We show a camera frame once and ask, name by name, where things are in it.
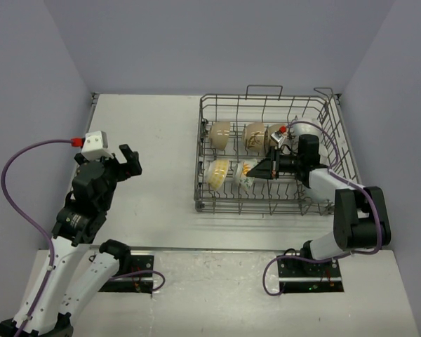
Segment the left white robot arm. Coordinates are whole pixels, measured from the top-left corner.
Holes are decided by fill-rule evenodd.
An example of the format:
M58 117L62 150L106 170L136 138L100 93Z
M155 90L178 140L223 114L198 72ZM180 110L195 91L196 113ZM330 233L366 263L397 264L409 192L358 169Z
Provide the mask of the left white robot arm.
M115 154L89 155L85 141L71 141L82 151L64 206L51 232L45 231L10 199L10 205L47 240L48 254L36 284L10 319L0 323L0 336L71 336L74 324L91 298L109 280L131 270L129 246L113 239L101 244L92 266L72 283L75 270L104 225L118 183L142 173L139 154L119 146L126 162Z

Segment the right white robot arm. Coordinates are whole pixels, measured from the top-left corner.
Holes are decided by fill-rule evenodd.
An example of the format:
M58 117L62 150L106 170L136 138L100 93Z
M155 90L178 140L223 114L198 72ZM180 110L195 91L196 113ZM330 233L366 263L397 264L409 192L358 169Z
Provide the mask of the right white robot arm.
M392 233L382 189L356 184L322 164L318 136L299 136L295 153L283 154L280 149L271 148L247 176L272 180L280 173L294 175L297 181L334 207L333 229L305 242L296 257L305 275L316 275L324 263L332 260L353 253L372 255L390 244Z

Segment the beige bowl brown leaf pattern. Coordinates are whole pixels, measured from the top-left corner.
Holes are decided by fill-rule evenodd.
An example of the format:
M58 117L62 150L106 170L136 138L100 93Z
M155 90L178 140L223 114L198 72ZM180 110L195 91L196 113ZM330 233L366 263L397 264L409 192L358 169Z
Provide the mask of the beige bowl brown leaf pattern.
M265 139L265 125L254 122L245 126L242 132L242 142L246 150L259 153L263 150Z

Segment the plain beige bowl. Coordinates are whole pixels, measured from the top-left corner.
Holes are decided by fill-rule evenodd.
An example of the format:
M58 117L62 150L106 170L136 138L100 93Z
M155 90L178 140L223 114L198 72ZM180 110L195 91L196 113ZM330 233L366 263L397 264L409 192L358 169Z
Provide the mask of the plain beige bowl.
M217 150L225 150L231 130L230 121L217 121L210 128L210 144Z

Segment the yellow checkered bowl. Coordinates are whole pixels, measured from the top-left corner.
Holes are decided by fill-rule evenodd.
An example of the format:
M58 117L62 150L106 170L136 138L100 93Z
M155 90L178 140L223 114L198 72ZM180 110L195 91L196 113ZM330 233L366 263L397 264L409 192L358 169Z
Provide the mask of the yellow checkered bowl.
M216 159L211 161L204 173L204 180L213 191L219 190L229 171L228 159Z

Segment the floral green orange bowl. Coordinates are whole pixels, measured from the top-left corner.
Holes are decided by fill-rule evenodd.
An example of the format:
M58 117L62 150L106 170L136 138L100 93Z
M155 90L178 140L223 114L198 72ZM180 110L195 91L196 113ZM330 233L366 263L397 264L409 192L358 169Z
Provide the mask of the floral green orange bowl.
M256 159L246 159L236 165L233 177L234 184L246 192L252 187L254 178L248 177L247 173L258 164Z

